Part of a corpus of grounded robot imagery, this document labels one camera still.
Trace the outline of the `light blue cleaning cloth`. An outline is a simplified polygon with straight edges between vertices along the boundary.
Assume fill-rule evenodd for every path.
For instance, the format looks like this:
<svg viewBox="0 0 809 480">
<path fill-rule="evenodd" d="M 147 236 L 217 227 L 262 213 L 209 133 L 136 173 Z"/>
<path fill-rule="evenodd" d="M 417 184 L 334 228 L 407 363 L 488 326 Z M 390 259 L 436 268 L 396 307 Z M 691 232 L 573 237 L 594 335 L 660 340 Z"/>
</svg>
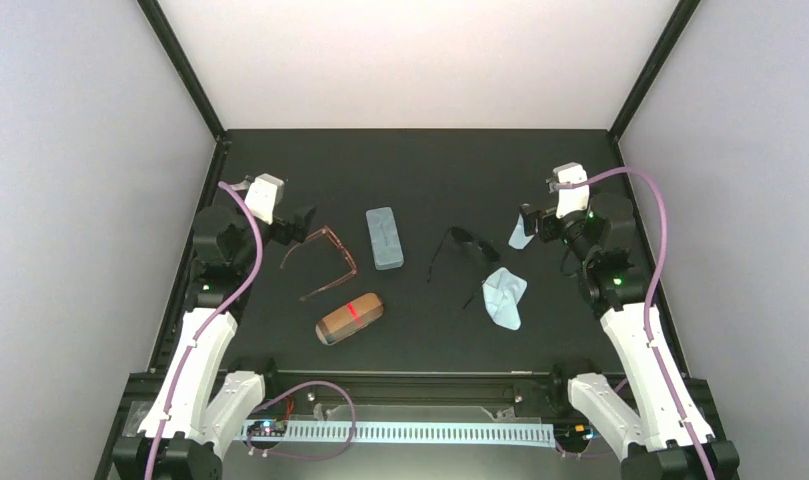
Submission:
<svg viewBox="0 0 809 480">
<path fill-rule="evenodd" d="M 481 289 L 485 309 L 499 327 L 516 331 L 521 327 L 518 304 L 528 282 L 506 267 L 498 268 L 483 282 Z"/>
</svg>

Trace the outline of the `brown plaid glasses case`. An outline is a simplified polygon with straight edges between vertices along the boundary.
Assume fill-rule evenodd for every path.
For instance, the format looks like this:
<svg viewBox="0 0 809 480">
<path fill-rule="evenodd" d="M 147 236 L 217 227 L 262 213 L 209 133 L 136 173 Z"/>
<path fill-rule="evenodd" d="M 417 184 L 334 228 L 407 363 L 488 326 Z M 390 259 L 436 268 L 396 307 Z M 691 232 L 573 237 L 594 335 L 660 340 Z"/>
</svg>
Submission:
<svg viewBox="0 0 809 480">
<path fill-rule="evenodd" d="M 384 302 L 376 293 L 366 293 L 319 320 L 316 336 L 325 346 L 335 345 L 379 319 L 384 309 Z"/>
</svg>

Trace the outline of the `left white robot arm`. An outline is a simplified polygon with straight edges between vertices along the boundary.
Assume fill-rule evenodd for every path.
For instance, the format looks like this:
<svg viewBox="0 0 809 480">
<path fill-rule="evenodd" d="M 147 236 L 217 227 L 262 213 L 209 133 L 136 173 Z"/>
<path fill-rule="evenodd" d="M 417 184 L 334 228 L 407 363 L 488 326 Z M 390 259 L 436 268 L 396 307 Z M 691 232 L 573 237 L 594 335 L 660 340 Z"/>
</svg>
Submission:
<svg viewBox="0 0 809 480">
<path fill-rule="evenodd" d="M 265 223 L 238 207 L 215 205 L 193 221 L 194 258 L 180 338 L 150 410 L 121 436 L 112 462 L 122 479 L 219 479 L 224 456 L 269 382 L 271 361 L 241 358 L 216 381 L 259 270 L 259 245 L 301 243 L 316 209 Z"/>
</svg>

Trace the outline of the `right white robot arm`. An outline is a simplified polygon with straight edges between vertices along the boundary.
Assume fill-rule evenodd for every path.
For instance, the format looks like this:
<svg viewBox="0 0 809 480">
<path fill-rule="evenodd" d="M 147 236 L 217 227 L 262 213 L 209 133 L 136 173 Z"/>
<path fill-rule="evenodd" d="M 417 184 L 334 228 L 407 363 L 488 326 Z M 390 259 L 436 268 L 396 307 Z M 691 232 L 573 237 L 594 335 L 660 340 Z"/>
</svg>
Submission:
<svg viewBox="0 0 809 480">
<path fill-rule="evenodd" d="M 522 228 L 543 242 L 560 241 L 579 261 L 584 301 L 597 317 L 624 369 L 627 402 L 589 361 L 555 367 L 552 410 L 582 414 L 620 461 L 624 479 L 734 479 L 735 445 L 723 440 L 693 401 L 661 330 L 659 312 L 645 303 L 650 291 L 630 260 L 632 202 L 598 194 L 548 209 L 523 205 Z"/>
</svg>

